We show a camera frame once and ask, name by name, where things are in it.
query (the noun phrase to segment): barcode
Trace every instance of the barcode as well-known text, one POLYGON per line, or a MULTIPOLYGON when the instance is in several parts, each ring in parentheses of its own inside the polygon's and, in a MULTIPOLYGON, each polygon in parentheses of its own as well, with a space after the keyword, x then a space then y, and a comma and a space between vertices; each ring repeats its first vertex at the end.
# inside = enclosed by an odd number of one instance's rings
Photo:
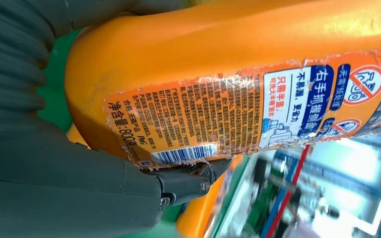
POLYGON ((177 164, 188 161, 200 160, 217 154, 217 145, 208 144, 187 147, 177 150, 166 150, 151 153, 151 157, 158 165, 177 164))

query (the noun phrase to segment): plastic bottle surface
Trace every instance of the plastic bottle surface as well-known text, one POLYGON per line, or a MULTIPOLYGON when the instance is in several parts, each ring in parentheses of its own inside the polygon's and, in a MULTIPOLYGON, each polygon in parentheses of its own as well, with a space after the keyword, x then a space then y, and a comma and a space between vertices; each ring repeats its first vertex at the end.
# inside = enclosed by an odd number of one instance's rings
POLYGON ((121 16, 74 44, 92 149, 142 168, 381 132, 381 1, 220 1, 121 16))

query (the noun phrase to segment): metal screw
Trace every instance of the metal screw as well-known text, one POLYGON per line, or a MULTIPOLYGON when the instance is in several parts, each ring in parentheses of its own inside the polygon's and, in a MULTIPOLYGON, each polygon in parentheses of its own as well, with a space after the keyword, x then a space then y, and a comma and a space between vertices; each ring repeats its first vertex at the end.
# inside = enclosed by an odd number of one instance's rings
POLYGON ((162 197, 160 201, 160 206, 164 207, 170 204, 170 198, 169 197, 162 197))
POLYGON ((208 192, 208 191, 209 191, 209 187, 210 187, 209 181, 204 179, 204 180, 201 182, 201 190, 202 190, 203 192, 208 192))

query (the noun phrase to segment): blue label section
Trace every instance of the blue label section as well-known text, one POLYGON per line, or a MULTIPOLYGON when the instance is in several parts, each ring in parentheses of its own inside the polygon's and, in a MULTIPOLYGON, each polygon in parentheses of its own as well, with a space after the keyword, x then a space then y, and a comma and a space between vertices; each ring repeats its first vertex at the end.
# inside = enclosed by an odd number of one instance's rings
POLYGON ((309 91, 305 115, 298 136, 316 132, 322 122, 331 95, 334 71, 329 65, 315 65, 311 68, 309 91))
POLYGON ((338 68, 334 96, 332 97, 332 103, 329 107, 331 111, 338 110, 342 105, 345 90, 347 90, 348 78, 350 77, 350 69, 351 66, 349 64, 343 64, 338 68))
POLYGON ((319 140, 322 138, 323 135, 327 134, 329 129, 332 127, 332 124, 334 124, 335 118, 327 118, 324 122, 322 127, 320 128, 319 133, 315 137, 316 140, 319 140))

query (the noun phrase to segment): bottle label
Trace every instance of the bottle label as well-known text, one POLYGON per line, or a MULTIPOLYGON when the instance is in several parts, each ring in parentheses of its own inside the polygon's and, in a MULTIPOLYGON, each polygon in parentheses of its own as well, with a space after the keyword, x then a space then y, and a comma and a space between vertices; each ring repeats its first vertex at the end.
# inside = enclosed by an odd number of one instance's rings
POLYGON ((103 105, 144 168, 381 132, 381 51, 114 92, 103 105))

